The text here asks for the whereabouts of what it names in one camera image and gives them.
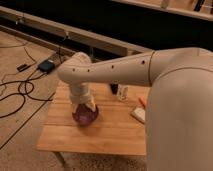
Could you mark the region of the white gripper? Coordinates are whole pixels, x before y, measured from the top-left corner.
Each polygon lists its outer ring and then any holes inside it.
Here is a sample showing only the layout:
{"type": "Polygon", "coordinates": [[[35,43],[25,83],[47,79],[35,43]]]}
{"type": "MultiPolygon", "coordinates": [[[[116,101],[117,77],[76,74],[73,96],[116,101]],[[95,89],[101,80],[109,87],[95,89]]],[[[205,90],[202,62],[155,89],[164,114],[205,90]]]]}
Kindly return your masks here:
{"type": "Polygon", "coordinates": [[[70,84],[70,100],[75,103],[72,105],[72,113],[76,113],[80,104],[86,103],[86,106],[91,110],[96,110],[96,105],[93,101],[89,85],[87,83],[70,84]]]}

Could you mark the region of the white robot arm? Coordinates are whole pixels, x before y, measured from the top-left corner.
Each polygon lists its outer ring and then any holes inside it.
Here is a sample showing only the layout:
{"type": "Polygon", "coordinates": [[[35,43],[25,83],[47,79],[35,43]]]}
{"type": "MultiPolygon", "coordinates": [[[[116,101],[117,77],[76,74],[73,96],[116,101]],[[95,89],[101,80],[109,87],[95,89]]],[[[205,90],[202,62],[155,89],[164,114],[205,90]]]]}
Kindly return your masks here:
{"type": "Polygon", "coordinates": [[[93,63],[82,52],[58,69],[76,106],[95,112],[88,84],[150,88],[146,107],[147,171],[213,171],[213,52],[158,50],[93,63]]]}

